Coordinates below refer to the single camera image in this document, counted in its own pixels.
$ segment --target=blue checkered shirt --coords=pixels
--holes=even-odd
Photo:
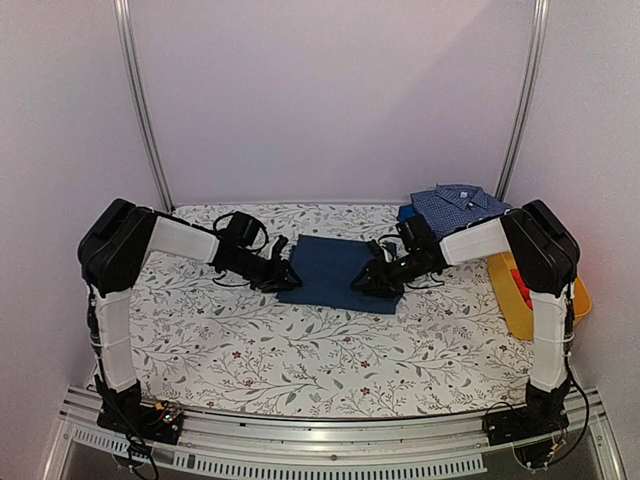
[[[438,185],[433,190],[412,193],[411,201],[438,239],[511,208],[473,185]]]

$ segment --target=metal pole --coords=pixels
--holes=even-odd
[[[533,91],[540,67],[540,59],[542,58],[542,46],[544,44],[544,36],[547,28],[547,16],[549,12],[549,0],[536,0],[533,15],[533,26],[531,31],[531,42],[529,44],[529,54],[527,56],[527,67],[525,70],[524,82],[522,84],[522,92],[520,93],[520,102],[518,104],[518,112],[516,120],[509,139],[507,147],[507,155],[502,165],[498,186],[496,187],[495,197],[498,200],[504,200],[509,189],[511,176],[515,167],[524,127],[529,115],[529,107],[533,98]]]
[[[151,117],[147,107],[147,101],[142,87],[142,79],[140,76],[140,66],[136,56],[135,42],[133,39],[133,27],[131,25],[131,14],[129,12],[129,0],[114,0],[116,9],[116,20],[118,23],[118,32],[120,33],[120,43],[122,45],[122,54],[124,56],[125,69],[129,78],[129,87],[131,88],[131,97],[136,109],[136,116],[140,125],[142,140],[149,159],[151,174],[160,195],[162,208],[166,212],[174,209],[174,203],[169,192],[169,184],[162,168],[158,145],[151,126]]]

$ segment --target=shirt collar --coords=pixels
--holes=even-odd
[[[436,187],[436,195],[455,205],[460,210],[466,210],[469,202],[486,209],[488,207],[488,195],[482,187],[473,185],[438,185]]]

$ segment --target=aluminum frame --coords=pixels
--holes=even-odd
[[[522,137],[524,135],[524,129],[529,116],[529,108],[531,107],[535,83],[538,78],[538,70],[540,68],[540,60],[542,58],[542,47],[544,45],[544,37],[547,30],[548,15],[549,0],[536,0],[533,24],[531,27],[531,41],[529,43],[529,53],[527,55],[525,77],[522,83],[522,91],[520,92],[518,110],[494,195],[500,201],[504,201],[507,191],[509,190],[509,184],[511,183],[511,177],[513,176],[516,159],[522,144]]]
[[[122,46],[122,55],[124,57],[125,69],[129,79],[129,87],[131,89],[131,98],[136,110],[136,117],[140,125],[140,133],[144,143],[144,148],[151,167],[151,174],[155,183],[160,202],[165,212],[172,212],[175,208],[169,191],[169,183],[167,182],[162,161],[160,160],[160,152],[156,142],[153,126],[151,125],[151,116],[149,107],[142,86],[142,77],[140,75],[140,65],[136,54],[136,46],[133,37],[133,25],[131,23],[131,13],[129,10],[129,0],[114,0],[116,10],[116,20],[118,24],[118,33],[120,34],[120,43]]]
[[[598,446],[603,478],[623,480],[626,477],[598,392],[588,389],[587,395],[591,406],[590,434]],[[94,446],[103,450],[126,442],[123,435],[96,426],[101,404],[95,392],[69,388],[60,409],[63,425],[51,453],[46,480],[60,478],[70,443],[82,435],[86,438],[87,432],[104,437],[94,440]],[[578,392],[571,391],[565,408],[571,424],[569,430],[582,428],[585,408]],[[480,411],[402,419],[315,420],[187,408],[178,445],[156,444],[154,458],[159,466],[202,475],[208,474],[206,469],[210,465],[217,465],[217,474],[211,471],[217,478],[222,467],[229,467],[229,471],[245,467],[266,469],[283,472],[285,477],[292,469],[327,472],[326,478],[338,478],[348,471],[371,471],[370,478],[374,478],[373,472],[403,469],[415,472],[416,468],[464,463],[483,453],[511,448],[510,444],[489,446],[482,431],[483,415]],[[120,447],[114,448],[113,453],[118,455]],[[456,472],[450,478],[455,476],[461,475]]]
[[[167,212],[171,212],[174,210],[176,205],[171,197],[169,183],[160,159],[160,153],[151,124],[151,117],[142,85],[140,66],[135,48],[131,13],[129,9],[129,0],[114,0],[114,5],[118,31],[120,34],[120,43],[122,45],[122,54],[131,89],[131,96],[136,109],[138,123],[140,124],[140,132],[142,134],[145,150],[149,159],[151,173],[153,175],[158,194],[160,195],[163,209]],[[502,170],[495,190],[495,197],[501,201],[504,200],[509,189],[516,159],[522,143],[524,128],[529,115],[529,108],[531,106],[531,100],[533,98],[534,87],[542,57],[542,47],[544,45],[548,11],[549,0],[536,0],[529,52],[526,60],[525,77],[522,84],[522,90],[520,92],[514,125],[511,131],[511,136],[509,137],[505,160],[502,165]]]

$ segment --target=red object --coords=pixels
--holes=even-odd
[[[522,280],[522,277],[520,276],[520,272],[517,269],[513,269],[511,270],[511,276],[513,277],[513,280],[516,282],[516,286],[520,291],[520,295],[522,295],[522,299],[524,300],[524,303],[527,304],[527,307],[529,307],[530,310],[533,310],[533,302],[531,301],[531,296],[530,296],[531,290],[529,290],[527,286],[524,284],[524,280]]]

